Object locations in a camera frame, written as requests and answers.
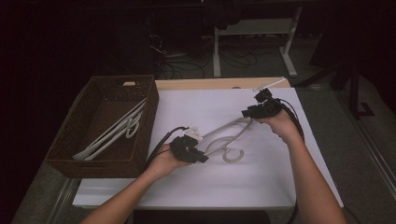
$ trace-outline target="gray floor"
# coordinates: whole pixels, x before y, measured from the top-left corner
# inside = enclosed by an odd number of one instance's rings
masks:
[[[276,36],[222,40],[220,42],[223,54],[222,76],[286,77],[290,84],[294,84],[321,70],[309,65],[318,37],[307,39],[296,37],[290,50],[290,57],[298,76],[288,77],[277,50],[283,40],[284,38]],[[251,55],[253,49],[255,49],[254,56]],[[161,78],[169,78],[172,74],[174,78],[201,78],[203,75],[205,78],[211,78],[213,63],[210,59],[209,53],[196,60],[190,57],[167,60],[174,67],[163,67],[166,73],[162,74]],[[191,63],[205,66],[201,68]],[[396,223],[394,195],[391,194],[389,184],[384,180],[386,176],[378,172],[378,166],[370,150],[373,147],[377,149],[383,155],[389,169],[396,172],[396,153],[394,153],[396,118],[381,101],[375,87],[361,78],[360,100],[368,103],[374,110],[375,116],[364,117],[360,121],[354,120],[347,110],[348,87],[346,86],[343,91],[330,90],[331,78],[332,76],[325,77],[311,88],[297,89],[323,158],[345,206],[361,223]],[[59,197],[65,181],[67,180],[62,175],[43,163],[13,223],[78,223],[89,214],[90,210],[70,205],[73,190],[70,198]],[[68,204],[60,210],[53,211],[54,205],[59,200],[64,200]],[[350,223],[358,223],[346,209],[345,211]],[[60,218],[49,219],[57,217],[56,212],[60,214]],[[268,213],[272,223],[286,223],[290,212],[269,211]]]

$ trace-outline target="metal stand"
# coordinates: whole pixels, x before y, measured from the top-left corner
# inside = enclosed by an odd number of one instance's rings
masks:
[[[296,77],[297,72],[294,69],[293,63],[289,56],[291,41],[297,28],[298,20],[301,15],[302,7],[297,7],[294,16],[291,19],[266,19],[266,20],[250,20],[240,21],[238,24],[229,26],[227,30],[219,31],[215,27],[214,39],[215,49],[213,54],[213,75],[214,77],[221,77],[220,60],[219,60],[219,36],[220,35],[262,35],[262,34],[288,34],[286,43],[280,47],[280,54],[283,62],[288,69],[291,77]],[[276,25],[289,26],[288,28],[276,27]]]
[[[289,75],[291,77],[297,77],[297,72],[293,66],[293,63],[291,62],[291,58],[289,56],[289,49],[291,46],[291,41],[293,40],[294,34],[296,32],[298,20],[300,19],[302,9],[303,9],[302,7],[297,7],[297,9],[294,13],[293,20],[290,24],[288,37],[286,39],[285,46],[279,48],[280,54],[282,55],[282,58],[283,58],[283,62],[285,63],[286,68],[288,69]]]
[[[348,64],[348,62],[349,62],[348,58],[340,60],[339,62],[333,64],[332,66],[325,68],[324,70],[320,71],[319,73],[314,74],[312,77],[310,77],[300,83],[294,84],[293,87],[307,87],[307,86],[313,84],[314,82],[320,80],[321,78],[326,77],[327,75],[329,75],[332,72],[339,73],[340,69],[345,67]],[[332,81],[332,87],[336,90],[341,90],[345,86],[345,81],[341,81],[342,84],[339,83],[340,81],[338,81],[337,83],[334,83],[334,80],[337,78],[340,79],[339,77],[335,77]]]
[[[367,103],[361,103],[363,111],[359,111],[359,73],[356,71],[356,64],[352,64],[352,74],[350,78],[350,95],[349,95],[349,110],[355,119],[361,119],[362,116],[374,116],[373,110]]]

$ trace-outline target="white board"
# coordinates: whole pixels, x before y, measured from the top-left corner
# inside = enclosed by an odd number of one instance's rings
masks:
[[[256,93],[250,89],[160,91],[150,150],[176,127],[197,126],[200,133],[205,134],[241,118],[242,110],[257,103],[253,98]],[[288,101],[296,110],[308,149],[343,206],[295,89],[271,89],[271,93],[275,98]],[[235,125],[213,137],[233,135],[241,129],[242,126]],[[181,135],[182,132],[174,133],[168,142]],[[198,149],[204,150],[211,140],[204,139]],[[227,163],[222,159],[222,152],[216,152],[210,155],[206,163],[197,162],[182,167],[157,181],[138,206],[149,209],[270,209],[294,206],[295,190],[289,152],[268,125],[253,122],[229,147],[232,149],[230,157],[237,156],[239,149],[244,149],[244,158],[236,163]],[[131,181],[83,179],[73,205],[100,205]]]

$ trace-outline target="wicker basket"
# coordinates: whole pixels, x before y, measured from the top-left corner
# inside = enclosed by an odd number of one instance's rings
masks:
[[[140,125],[133,137],[120,137],[92,161],[73,160],[73,155],[146,97]],[[158,101],[153,76],[92,77],[64,120],[46,162],[69,178],[139,176],[148,156]]]

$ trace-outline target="hand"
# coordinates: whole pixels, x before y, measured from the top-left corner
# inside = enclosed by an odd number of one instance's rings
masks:
[[[282,109],[276,116],[265,119],[256,119],[256,121],[259,123],[269,124],[273,133],[276,133],[280,138],[282,138],[283,142],[286,144],[289,144],[291,141],[296,139],[302,139],[297,127],[284,109]]]
[[[145,174],[152,175],[155,179],[161,179],[167,175],[170,175],[176,168],[180,166],[190,165],[184,161],[178,161],[172,151],[170,150],[169,144],[163,144],[158,150],[158,153],[151,164],[148,166]]]

